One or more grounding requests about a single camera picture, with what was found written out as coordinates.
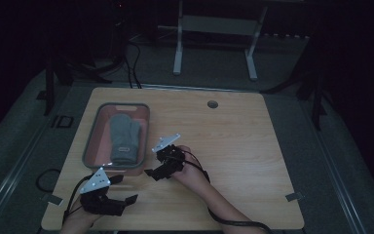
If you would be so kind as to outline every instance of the white bracket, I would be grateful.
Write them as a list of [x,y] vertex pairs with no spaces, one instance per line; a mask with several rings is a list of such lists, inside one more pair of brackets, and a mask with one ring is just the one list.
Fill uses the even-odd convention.
[[154,148],[152,148],[153,152],[156,153],[156,152],[166,148],[167,146],[169,146],[171,143],[175,142],[180,137],[181,137],[180,134],[175,134],[173,136],[160,137],[160,141],[157,143],[157,145]]
[[90,178],[90,180],[81,188],[80,193],[88,193],[99,188],[108,187],[111,185],[107,174],[103,168],[99,168],[98,171]]

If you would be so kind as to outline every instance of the person's right hand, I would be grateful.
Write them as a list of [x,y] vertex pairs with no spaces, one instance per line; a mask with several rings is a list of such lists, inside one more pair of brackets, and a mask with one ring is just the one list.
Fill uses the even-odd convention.
[[[197,160],[190,154],[191,150],[189,147],[184,145],[178,145],[177,147],[186,152],[184,153],[186,161],[191,162],[198,167],[200,166],[199,162],[197,162]],[[209,186],[209,182],[203,172],[187,163],[184,163],[184,168],[181,172],[175,172],[171,176],[199,195],[204,193]]]

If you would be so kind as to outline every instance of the dark background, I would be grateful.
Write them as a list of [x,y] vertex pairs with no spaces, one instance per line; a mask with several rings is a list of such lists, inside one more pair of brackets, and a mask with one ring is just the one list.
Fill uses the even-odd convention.
[[[123,14],[131,8],[133,22],[152,39],[155,25],[176,25],[175,0],[120,2],[126,7],[121,9]],[[117,3],[102,2],[104,23],[113,20],[105,9]],[[310,36],[315,42],[311,45],[314,53],[305,57],[325,55],[325,89],[374,177],[374,1],[341,4],[311,0],[269,5],[262,33]],[[96,42],[102,37],[87,38],[85,30],[88,28],[82,25],[75,1],[0,0],[0,121],[26,84],[44,69],[49,45],[44,35],[51,38],[51,45],[79,62],[91,63],[92,58],[105,54],[102,43]],[[302,64],[302,68],[311,69],[308,64]]]

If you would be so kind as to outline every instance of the gray carpet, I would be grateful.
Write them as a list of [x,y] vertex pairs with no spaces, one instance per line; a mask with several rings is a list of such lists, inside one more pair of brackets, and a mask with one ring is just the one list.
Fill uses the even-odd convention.
[[[251,82],[247,78],[242,50],[204,50],[194,45],[186,46],[184,49],[180,76],[172,76],[174,47],[167,43],[141,46],[136,71],[139,81],[145,86],[165,85],[257,92],[271,88],[286,79],[305,44],[306,41],[293,38],[262,38],[255,55],[260,77],[256,82]],[[129,47],[130,61],[134,61],[135,58],[136,49]],[[107,74],[106,78],[114,81],[109,86],[128,86],[124,67],[115,73]],[[29,155],[18,186],[0,211],[0,233],[37,232],[47,205],[40,200],[44,192],[36,187],[35,179],[47,169],[61,169],[90,93],[94,87],[99,86],[84,79],[77,79],[71,88],[56,86],[57,106],[52,116],[44,117],[42,114],[45,103],[35,99],[38,92],[43,90],[44,82],[43,74],[37,76],[0,125],[0,183],[16,160],[24,155],[24,149],[34,137],[36,130],[41,126],[44,129]],[[361,233],[352,229],[341,206],[341,198],[331,179],[323,147],[346,183],[364,230],[366,233],[374,233],[374,182],[360,158],[352,137],[338,114],[325,102],[327,115],[320,119],[322,131],[318,136],[318,132],[306,117],[312,104],[310,101],[297,100],[294,97],[296,89],[297,85],[276,95],[265,96],[290,178],[295,190],[304,195],[304,199],[300,200],[300,207],[306,223],[305,228],[286,230],[285,233]],[[56,115],[73,117],[72,127],[51,127]],[[43,178],[42,186],[54,187],[56,178],[56,173],[48,174]]]

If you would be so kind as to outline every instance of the light wood table surface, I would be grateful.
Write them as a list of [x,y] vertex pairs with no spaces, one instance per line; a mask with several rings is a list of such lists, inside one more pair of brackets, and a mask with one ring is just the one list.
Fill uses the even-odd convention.
[[[215,100],[217,108],[207,102]],[[42,220],[59,230],[62,214],[78,181],[91,174],[82,162],[97,109],[105,102],[145,103],[150,107],[145,169],[160,166],[151,150],[159,137],[181,134],[174,144],[187,145],[207,170],[211,184],[235,207],[272,229],[301,229],[304,220],[263,97],[259,94],[96,88],[66,157],[54,195]],[[174,179],[155,181],[142,174],[125,176],[110,187],[110,199],[138,194],[122,216],[104,216],[94,230],[219,230],[205,204]]]

